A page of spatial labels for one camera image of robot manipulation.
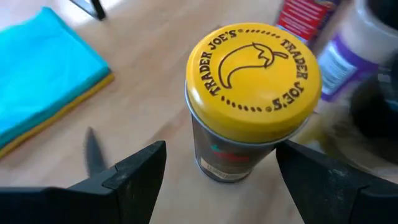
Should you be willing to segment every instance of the black tool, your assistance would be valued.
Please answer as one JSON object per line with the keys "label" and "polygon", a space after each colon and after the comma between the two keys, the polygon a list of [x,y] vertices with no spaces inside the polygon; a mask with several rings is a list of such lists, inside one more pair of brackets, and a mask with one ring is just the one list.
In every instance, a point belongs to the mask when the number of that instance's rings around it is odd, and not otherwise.
{"label": "black tool", "polygon": [[165,141],[106,169],[90,128],[86,159],[90,178],[67,189],[0,187],[1,223],[149,223],[163,181]]}
{"label": "black tool", "polygon": [[99,21],[102,21],[103,19],[106,18],[105,10],[101,5],[100,0],[70,0],[70,1]]}
{"label": "black tool", "polygon": [[276,156],[305,224],[398,222],[398,185],[290,141]]}

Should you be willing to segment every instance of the folded cloth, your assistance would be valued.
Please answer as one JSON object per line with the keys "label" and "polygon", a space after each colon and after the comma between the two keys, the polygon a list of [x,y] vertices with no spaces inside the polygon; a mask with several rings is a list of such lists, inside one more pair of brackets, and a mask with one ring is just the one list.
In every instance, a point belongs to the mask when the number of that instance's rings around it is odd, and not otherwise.
{"label": "folded cloth", "polygon": [[55,115],[110,73],[53,10],[0,32],[0,148]]}
{"label": "folded cloth", "polygon": [[58,112],[56,112],[52,117],[45,120],[44,122],[40,123],[39,125],[35,126],[34,128],[30,129],[29,131],[21,134],[20,136],[16,137],[10,143],[6,144],[3,148],[0,149],[0,158],[4,157],[7,153],[15,149],[17,146],[22,144],[24,141],[28,140],[29,138],[33,137],[35,134],[43,131],[45,128],[52,125],[54,122],[58,121],[65,115],[67,112],[74,109],[83,101],[87,100],[89,97],[93,96],[96,92],[100,91],[102,88],[106,87],[109,83],[114,80],[114,75],[110,73],[104,79],[102,79],[99,83],[97,83],[93,88],[87,90],[84,94],[75,98],[72,102],[64,106]]}

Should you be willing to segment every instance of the white bottle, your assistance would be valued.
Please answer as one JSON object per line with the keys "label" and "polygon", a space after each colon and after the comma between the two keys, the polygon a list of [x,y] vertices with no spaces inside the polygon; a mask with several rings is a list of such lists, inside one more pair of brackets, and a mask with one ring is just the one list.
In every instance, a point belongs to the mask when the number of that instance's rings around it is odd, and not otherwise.
{"label": "white bottle", "polygon": [[383,23],[376,10],[386,2],[356,0],[335,37],[318,56],[323,100],[333,101],[342,89],[374,73],[398,51],[398,30]]}

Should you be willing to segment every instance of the jar lid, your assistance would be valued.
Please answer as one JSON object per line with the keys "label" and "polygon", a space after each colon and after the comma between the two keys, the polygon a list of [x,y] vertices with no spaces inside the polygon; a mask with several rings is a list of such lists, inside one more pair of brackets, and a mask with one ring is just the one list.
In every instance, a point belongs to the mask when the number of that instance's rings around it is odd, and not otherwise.
{"label": "jar lid", "polygon": [[270,142],[310,115],[322,84],[317,60],[293,35],[267,24],[233,24],[201,40],[187,63],[196,115],[233,141]]}

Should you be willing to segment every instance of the dotted border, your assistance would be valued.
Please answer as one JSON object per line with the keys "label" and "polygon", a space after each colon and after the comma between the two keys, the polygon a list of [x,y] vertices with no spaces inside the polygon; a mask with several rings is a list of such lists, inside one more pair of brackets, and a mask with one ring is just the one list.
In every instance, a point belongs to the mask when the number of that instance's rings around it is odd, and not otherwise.
{"label": "dotted border", "polygon": [[264,35],[270,35],[271,37],[275,37],[276,39],[280,38],[279,35],[271,33],[271,32],[266,31],[266,30],[259,30],[259,29],[258,30],[256,30],[256,29],[243,30],[243,29],[238,29],[238,32],[240,32],[240,33],[242,33],[242,32],[245,32],[245,33],[260,33],[260,34],[264,34]]}
{"label": "dotted border", "polygon": [[272,111],[272,108],[270,106],[267,106],[264,109],[262,109],[259,106],[254,107],[254,106],[242,105],[242,104],[236,103],[230,99],[227,99],[225,96],[222,96],[221,100],[223,102],[225,102],[227,105],[230,105],[233,108],[237,108],[239,110],[252,111],[252,112],[268,112],[268,113]]}

